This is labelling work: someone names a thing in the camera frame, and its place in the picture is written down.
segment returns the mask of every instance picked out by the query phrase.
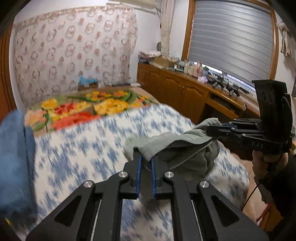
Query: blue and white bedsheet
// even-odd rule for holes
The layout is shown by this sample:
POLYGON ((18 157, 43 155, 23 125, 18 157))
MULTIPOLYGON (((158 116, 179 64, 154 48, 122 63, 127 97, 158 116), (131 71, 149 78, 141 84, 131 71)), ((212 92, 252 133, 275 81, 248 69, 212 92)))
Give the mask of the blue and white bedsheet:
MULTIPOLYGON (((34 183, 38 224, 86 180, 101 182, 121 171, 127 162, 125 139, 135 134, 181 134, 194 124, 167 105, 152 105, 103 117, 36 138, 34 183)), ((241 207, 249 178, 247 171, 221 144, 214 169, 205 177, 241 207)), ((169 201, 124 200, 121 240, 173 240, 169 201)))

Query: cardboard box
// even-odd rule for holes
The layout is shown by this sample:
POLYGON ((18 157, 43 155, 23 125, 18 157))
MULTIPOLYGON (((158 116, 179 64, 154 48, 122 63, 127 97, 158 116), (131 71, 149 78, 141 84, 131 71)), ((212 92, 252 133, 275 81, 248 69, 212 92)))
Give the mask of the cardboard box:
POLYGON ((86 90, 86 89, 92 89, 92 88, 97 88, 98 87, 98 83, 93 83, 93 84, 89 84, 89 85, 80 85, 78 84, 78 90, 86 90))
POLYGON ((159 64, 165 68, 173 68, 175 63, 174 62, 171 62, 165 58, 162 58, 162 56, 159 56, 159 57, 155 57, 154 58, 154 63, 156 64, 159 64))

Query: human hand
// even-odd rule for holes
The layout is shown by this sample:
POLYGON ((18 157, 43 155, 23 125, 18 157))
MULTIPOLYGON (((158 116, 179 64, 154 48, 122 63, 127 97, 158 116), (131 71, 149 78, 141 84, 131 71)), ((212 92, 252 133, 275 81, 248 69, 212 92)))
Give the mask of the human hand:
MULTIPOLYGON (((264 154, 260 151, 253 151, 253 172, 256 177, 263 179, 267 176, 268 163, 277 162, 279 155, 264 154)), ((276 173, 283 171, 288 163, 288 153, 284 153, 281 160, 276 166, 276 173)))

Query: wooden cabinet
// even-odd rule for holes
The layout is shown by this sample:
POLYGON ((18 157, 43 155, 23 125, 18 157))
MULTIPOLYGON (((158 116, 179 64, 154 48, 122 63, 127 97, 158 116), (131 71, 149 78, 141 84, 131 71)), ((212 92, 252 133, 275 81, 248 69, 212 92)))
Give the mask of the wooden cabinet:
POLYGON ((156 99, 163 103, 164 96, 163 96, 163 89, 164 89, 164 82, 161 79, 161 72, 158 69, 150 69, 148 71, 148 81, 145 85, 145 90, 152 94, 153 96, 157 96, 156 99))
POLYGON ((160 103, 173 107, 195 124, 200 123, 205 108, 214 108, 230 119, 241 116, 243 102, 232 99, 225 91, 218 91, 210 84, 202 84, 187 74, 139 63, 137 79, 142 88, 160 103), (223 106, 221 101, 226 102, 228 106, 223 106))
POLYGON ((181 91, 184 83, 183 80, 174 75, 166 75, 163 77, 163 81, 165 83, 163 103, 181 112, 181 91))
POLYGON ((145 68, 138 68, 137 72, 137 81, 141 84, 141 87, 144 89, 146 85, 146 79, 148 77, 148 71, 145 68))
POLYGON ((180 112, 190 118, 193 123, 198 124, 208 94, 207 90, 191 83, 186 83, 181 90, 182 103, 180 112))

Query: white wall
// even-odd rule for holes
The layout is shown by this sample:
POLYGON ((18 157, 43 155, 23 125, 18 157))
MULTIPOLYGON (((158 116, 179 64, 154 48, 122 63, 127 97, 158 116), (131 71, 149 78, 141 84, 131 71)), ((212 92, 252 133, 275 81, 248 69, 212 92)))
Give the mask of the white wall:
MULTIPOLYGON (((39 14, 62 10, 67 8, 85 7, 85 6, 102 6, 107 0, 31 0, 15 17, 14 23, 29 19, 39 14)), ((160 41, 160 19, 156 14, 147 13, 136 10, 136 17, 138 22, 138 40, 135 50, 131 55, 130 75, 132 80, 136 80, 137 63, 139 50, 156 50, 156 45, 160 41)), ((21 101, 17 84, 15 81, 15 74, 13 70, 13 37, 11 34, 9 46, 9 71, 13 95, 18 109, 25 110, 21 101)))
MULTIPOLYGON (((277 24, 282 22, 282 19, 278 14, 276 14, 277 24)), ((276 69, 276 77, 275 80, 285 82, 287 85, 288 93, 291 94, 294 86, 295 75, 296 75, 296 60, 285 57, 281 53, 281 42, 282 35, 279 31, 279 61, 276 69)), ((296 42, 293 38, 290 38, 292 50, 294 52, 294 56, 296 56, 296 42)), ((296 126, 296 99, 291 98, 292 102, 292 112, 293 112, 293 125, 296 126)))
POLYGON ((176 0, 172 31, 170 33, 170 55, 181 58, 187 25, 189 0, 176 0))

